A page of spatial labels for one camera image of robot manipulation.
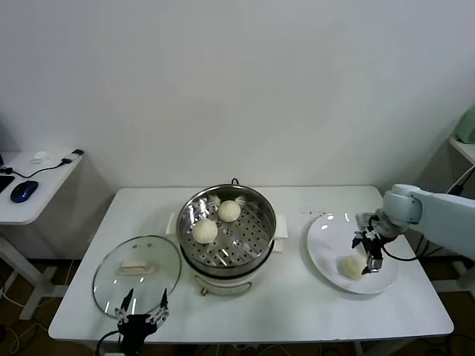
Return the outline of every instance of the robotic arm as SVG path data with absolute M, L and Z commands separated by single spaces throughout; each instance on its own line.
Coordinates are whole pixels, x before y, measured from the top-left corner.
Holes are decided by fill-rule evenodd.
M 353 248 L 363 243 L 367 267 L 362 274 L 379 271 L 382 246 L 408 228 L 451 251 L 475 259 L 475 201 L 434 194 L 412 185 L 396 184 L 386 192 L 382 208 L 358 214 L 359 231 Z

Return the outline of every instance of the computer mouse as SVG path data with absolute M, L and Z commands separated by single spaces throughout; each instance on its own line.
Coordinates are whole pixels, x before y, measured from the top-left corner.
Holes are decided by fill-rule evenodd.
M 26 182 L 18 184 L 10 195 L 12 202 L 24 202 L 31 194 L 38 188 L 38 182 L 35 180 L 27 180 Z

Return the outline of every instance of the steamed bun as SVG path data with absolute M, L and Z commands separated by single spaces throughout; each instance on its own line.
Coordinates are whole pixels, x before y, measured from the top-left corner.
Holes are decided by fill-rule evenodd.
M 231 223 L 237 220 L 240 216 L 240 206 L 233 200 L 227 200 L 221 203 L 217 210 L 217 215 L 222 219 L 222 221 Z
M 193 228 L 193 238 L 198 243 L 212 243 L 217 236 L 216 222 L 212 220 L 201 220 Z
M 366 260 L 362 256 L 348 256 L 340 263 L 340 269 L 344 275 L 352 280 L 360 280 L 363 277 L 363 269 L 366 267 Z

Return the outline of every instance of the white desk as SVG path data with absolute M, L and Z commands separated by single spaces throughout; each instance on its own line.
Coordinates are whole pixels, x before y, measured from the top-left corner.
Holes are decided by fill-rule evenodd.
M 285 214 L 289 239 L 273 254 L 262 282 L 239 297 L 202 297 L 183 262 L 170 296 L 170 316 L 148 343 L 294 343 L 375 340 L 443 335 L 453 324 L 418 261 L 400 263 L 392 287 L 357 295 L 335 287 L 318 272 L 306 250 L 307 230 L 319 211 L 375 211 L 382 204 L 373 187 L 257 188 Z M 116 245 L 144 234 L 165 236 L 170 214 L 199 188 L 120 190 L 62 300 L 49 334 L 54 339 L 98 340 L 117 328 L 96 307 L 91 284 L 96 267 Z M 413 251 L 404 237 L 390 250 Z M 383 355 L 384 352 L 369 355 Z
M 39 169 L 57 165 L 61 162 L 61 158 L 70 152 L 50 152 L 50 159 L 42 164 L 32 164 L 30 162 L 35 152 L 2 152 L 1 156 L 5 167 L 11 167 L 27 176 Z M 13 175 L 15 180 L 0 193 L 0 225 L 26 225 L 33 222 L 80 161 L 81 157 L 69 165 L 38 173 L 30 179 Z M 11 191 L 25 180 L 37 181 L 39 183 L 38 188 L 27 201 L 12 202 L 10 200 Z M 49 267 L 44 274 L 41 274 L 5 239 L 3 233 L 0 233 L 0 258 L 12 266 L 16 273 L 20 273 L 35 286 L 35 290 L 20 314 L 21 320 L 29 320 L 33 316 L 39 301 L 43 297 L 62 297 L 64 295 L 67 286 L 54 286 L 50 281 L 56 268 Z M 8 278 L 5 283 L 5 290 L 8 290 L 15 280 L 16 273 Z
M 467 161 L 469 161 L 472 165 L 475 165 L 475 145 L 457 141 L 455 137 L 451 137 L 449 139 L 449 143 L 454 146 L 455 149 L 467 159 Z

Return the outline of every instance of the metal steamer tray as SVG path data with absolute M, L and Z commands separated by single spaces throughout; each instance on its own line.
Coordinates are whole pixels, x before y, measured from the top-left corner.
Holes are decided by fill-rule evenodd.
M 227 200 L 241 206 L 240 216 L 233 222 L 220 220 L 217 213 Z M 193 238 L 193 228 L 204 219 L 217 223 L 213 243 L 200 244 Z M 198 272 L 217 279 L 242 277 L 259 268 L 272 252 L 275 228 L 275 212 L 269 201 L 254 189 L 233 184 L 196 194 L 177 218 L 177 235 L 186 261 Z

